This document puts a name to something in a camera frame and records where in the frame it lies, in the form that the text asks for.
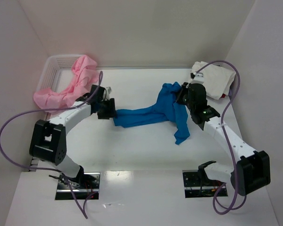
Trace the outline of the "blue t shirt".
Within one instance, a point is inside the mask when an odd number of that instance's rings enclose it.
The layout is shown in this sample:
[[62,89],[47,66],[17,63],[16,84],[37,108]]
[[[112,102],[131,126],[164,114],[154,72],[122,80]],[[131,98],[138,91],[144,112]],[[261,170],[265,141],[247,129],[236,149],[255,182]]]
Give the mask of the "blue t shirt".
[[164,83],[154,105],[135,110],[117,110],[117,116],[113,119],[114,125],[130,128],[170,121],[175,123],[177,127],[177,131],[174,133],[175,144],[181,144],[190,137],[190,132],[187,125],[186,107],[176,102],[175,94],[180,89],[181,86],[178,82]]

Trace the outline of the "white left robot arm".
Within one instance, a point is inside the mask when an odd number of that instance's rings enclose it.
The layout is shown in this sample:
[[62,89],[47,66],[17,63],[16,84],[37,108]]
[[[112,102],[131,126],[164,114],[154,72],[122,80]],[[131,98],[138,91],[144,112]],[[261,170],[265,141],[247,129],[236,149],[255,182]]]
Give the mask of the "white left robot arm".
[[67,155],[67,134],[92,114],[108,120],[116,114],[115,100],[110,98],[111,87],[92,85],[89,93],[77,98],[70,110],[64,110],[48,121],[35,123],[29,154],[50,163],[69,180],[81,183],[84,169]]

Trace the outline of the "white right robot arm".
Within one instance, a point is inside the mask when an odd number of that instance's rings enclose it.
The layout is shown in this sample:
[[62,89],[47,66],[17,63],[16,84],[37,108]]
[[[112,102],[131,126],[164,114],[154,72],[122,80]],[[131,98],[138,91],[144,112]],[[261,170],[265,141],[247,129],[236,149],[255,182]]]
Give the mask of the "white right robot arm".
[[192,121],[211,135],[233,162],[231,167],[216,161],[201,164],[198,175],[203,184],[213,180],[229,183],[241,196],[270,184],[269,155],[248,145],[226,125],[219,112],[208,105],[203,85],[185,82],[176,94],[176,102],[187,106]]

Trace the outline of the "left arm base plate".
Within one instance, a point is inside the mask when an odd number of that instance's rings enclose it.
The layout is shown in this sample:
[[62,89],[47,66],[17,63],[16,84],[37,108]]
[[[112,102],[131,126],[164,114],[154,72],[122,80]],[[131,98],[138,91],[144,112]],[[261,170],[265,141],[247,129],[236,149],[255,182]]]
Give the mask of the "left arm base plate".
[[[86,179],[80,185],[72,182],[71,180],[69,181],[76,199],[85,200],[89,195],[91,195],[91,200],[98,200],[100,187],[100,172],[85,172],[84,176],[86,177]],[[64,178],[62,176],[52,177],[58,180],[55,200],[73,200],[71,190],[68,184],[65,182]]]

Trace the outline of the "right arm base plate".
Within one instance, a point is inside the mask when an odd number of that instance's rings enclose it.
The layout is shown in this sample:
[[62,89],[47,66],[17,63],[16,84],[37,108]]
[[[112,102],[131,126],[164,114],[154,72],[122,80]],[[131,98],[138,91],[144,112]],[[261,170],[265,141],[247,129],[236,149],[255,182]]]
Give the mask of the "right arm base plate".
[[216,180],[203,183],[196,170],[183,171],[185,198],[213,197],[222,184],[222,182]]

